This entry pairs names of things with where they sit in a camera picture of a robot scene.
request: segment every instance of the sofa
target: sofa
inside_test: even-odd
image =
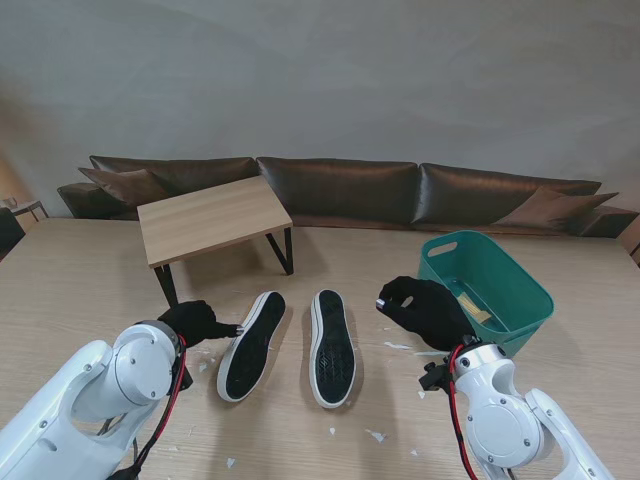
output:
[[[181,195],[263,175],[296,226],[447,232],[617,237],[637,212],[599,206],[562,229],[495,225],[539,188],[569,196],[593,195],[599,182],[512,175],[433,163],[333,158],[238,157],[211,160],[140,160],[91,156],[95,169],[147,170],[170,195]],[[76,218],[137,220],[127,207],[93,183],[58,192]]]

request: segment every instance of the basket handle hole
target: basket handle hole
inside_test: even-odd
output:
[[[435,257],[437,255],[442,255],[443,253],[448,253],[454,251],[458,248],[458,242],[445,243],[444,245],[440,245],[439,247],[434,247],[427,253],[427,257]]]

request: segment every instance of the green basket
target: green basket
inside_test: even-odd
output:
[[[496,242],[461,230],[422,247],[419,278],[447,287],[476,334],[513,357],[553,314],[553,299]]]

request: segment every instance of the black gloved hand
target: black gloved hand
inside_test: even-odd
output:
[[[205,338],[237,337],[240,325],[227,325],[216,321],[216,314],[204,300],[184,302],[171,307],[158,318],[187,342],[187,348]]]
[[[409,297],[413,300],[403,307]],[[448,352],[464,335],[475,335],[453,294],[434,281],[398,277],[382,288],[380,298],[385,301],[382,313],[436,350]]]

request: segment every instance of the shoe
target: shoe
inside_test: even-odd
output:
[[[332,290],[318,293],[311,304],[309,378],[316,401],[324,408],[344,403],[356,374],[355,355],[342,297]]]
[[[265,292],[242,323],[243,333],[233,339],[218,371],[218,394],[227,402],[239,402],[256,387],[267,364],[273,333],[286,305],[278,292]]]

